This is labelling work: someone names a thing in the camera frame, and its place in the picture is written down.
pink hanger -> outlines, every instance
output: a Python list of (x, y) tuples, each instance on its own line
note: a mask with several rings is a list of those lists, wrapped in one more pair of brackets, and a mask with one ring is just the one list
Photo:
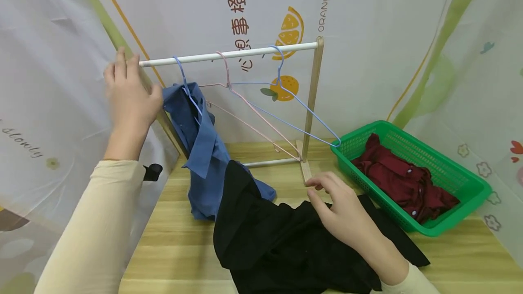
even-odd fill
[(286, 154), (288, 154), (289, 156), (293, 157), (294, 159), (296, 159), (297, 161), (302, 161), (302, 157), (301, 157), (301, 153), (299, 152), (299, 150), (296, 148), (296, 146), (294, 146), (291, 141), (289, 141), (278, 129), (276, 129), (271, 123), (268, 122), (267, 119), (265, 119), (254, 107), (252, 107), (252, 105), (247, 101), (247, 99), (245, 99), (241, 94), (239, 94), (238, 92), (234, 91), (234, 89), (232, 89), (232, 86), (231, 86), (231, 81), (230, 81), (230, 77), (229, 77), (229, 70), (228, 70), (228, 64), (227, 64), (227, 59), (226, 57), (223, 56), (222, 53), (220, 53), (220, 51), (216, 51), (217, 54), (219, 54), (222, 58), (223, 58), (223, 61), (224, 63), (226, 64), (226, 72), (227, 72), (227, 84), (222, 84), (222, 83), (214, 83), (214, 84), (206, 84), (206, 85), (200, 85), (201, 88), (203, 87), (213, 87), (215, 85), (220, 85), (220, 87), (224, 87), (224, 88), (227, 88), (228, 90), (230, 90), (233, 94), (237, 95), (238, 97), (240, 97), (251, 109), (252, 111), (254, 111), (256, 113), (256, 115), (258, 115), (265, 123), (267, 123), (267, 125), (269, 125), (273, 130), (275, 130), (276, 133), (278, 133), (287, 143), (289, 143), (289, 145), (296, 150), (297, 152), (297, 157), (292, 155), (290, 152), (288, 152), (287, 150), (283, 149), (281, 146), (279, 146), (278, 144), (276, 144), (273, 140), (269, 139), (267, 136), (265, 136), (263, 133), (261, 133), (260, 131), (258, 131), (257, 129), (255, 129), (253, 126), (249, 125), (247, 122), (243, 121), (241, 118), (239, 118), (238, 116), (232, 114), (231, 112), (221, 108), (220, 106), (217, 106), (209, 101), (208, 104), (210, 104), (211, 106), (216, 106), (218, 109), (221, 109), (223, 110), (224, 112), (228, 113), (229, 115), (233, 116), (234, 118), (238, 119), (240, 122), (244, 123), (244, 125), (248, 126), (250, 129), (254, 130), (256, 133), (258, 133), (259, 135), (261, 135), (264, 139), (268, 140), (269, 142), (272, 143), (272, 145), (274, 146), (274, 149), (276, 150), (276, 152), (279, 152), (278, 149), (282, 150), (283, 152), (285, 152)]

green basket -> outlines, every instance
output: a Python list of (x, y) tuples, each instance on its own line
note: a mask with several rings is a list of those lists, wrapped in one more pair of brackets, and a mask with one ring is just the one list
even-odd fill
[[(437, 219), (423, 225), (418, 223), (350, 162), (365, 151), (365, 143), (372, 133), (376, 133), (381, 144), (396, 156), (416, 166), (427, 167), (434, 185), (444, 188), (461, 203)], [(331, 149), (338, 156), (341, 171), (363, 188), (406, 232), (417, 231), (426, 236), (439, 236), (475, 211), (492, 193), (490, 185), (478, 175), (386, 121), (373, 122), (348, 133), (341, 137), (341, 146)]]

white rod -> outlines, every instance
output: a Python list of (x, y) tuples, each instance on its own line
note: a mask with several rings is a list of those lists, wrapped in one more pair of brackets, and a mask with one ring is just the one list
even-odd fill
[[(279, 46), (278, 48), (285, 51), (299, 51), (299, 50), (310, 50), (316, 49), (318, 46), (317, 42), (307, 42), (300, 44), (290, 44), (289, 46)], [(258, 49), (247, 49), (247, 50), (236, 50), (236, 51), (226, 51), (222, 53), (226, 58), (237, 58), (237, 57), (246, 57), (246, 56), (258, 56), (259, 54), (275, 54), (278, 53), (273, 47), (265, 47)], [(180, 63), (195, 63), (196, 61), (206, 61), (206, 60), (216, 60), (222, 59), (219, 54), (197, 54), (195, 56), (185, 56), (178, 57)], [(161, 66), (161, 65), (171, 65), (177, 64), (174, 58), (164, 58), (164, 59), (154, 59), (154, 60), (143, 60), (140, 61), (140, 67), (151, 67), (151, 66)]]
[(248, 162), (248, 163), (244, 163), (243, 165), (245, 167), (265, 167), (265, 166), (282, 165), (282, 164), (292, 163), (292, 162), (298, 162), (298, 161), (294, 158), (287, 158), (287, 159), (278, 159), (278, 160)]

blue bird illustration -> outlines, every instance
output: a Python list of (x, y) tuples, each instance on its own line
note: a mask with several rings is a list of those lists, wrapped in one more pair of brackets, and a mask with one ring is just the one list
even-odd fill
[(489, 51), (490, 49), (493, 48), (493, 44), (494, 44), (494, 43), (493, 43), (493, 42), (490, 42), (490, 41), (485, 42), (485, 44), (483, 44), (483, 50), (481, 50), (479, 53), (480, 53), (480, 54), (484, 54), (484, 53), (486, 53), (487, 51)]

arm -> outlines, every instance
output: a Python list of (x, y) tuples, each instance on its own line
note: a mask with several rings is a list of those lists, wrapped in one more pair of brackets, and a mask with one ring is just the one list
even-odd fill
[(148, 94), (138, 56), (123, 49), (104, 71), (113, 132), (73, 215), (45, 266), (35, 294), (115, 294), (121, 279), (144, 167), (138, 157), (162, 108), (162, 89)]
[(35, 294), (118, 292), (144, 174), (138, 161), (100, 161)]
[(403, 258), (385, 236), (369, 240), (358, 253), (378, 274), (383, 294), (439, 294), (423, 273)]
[(362, 207), (354, 190), (334, 173), (320, 173), (306, 182), (325, 189), (333, 201), (329, 209), (312, 189), (307, 195), (323, 226), (337, 239), (355, 249), (378, 274), (383, 293), (437, 294), (437, 289), (412, 266), (386, 238)]

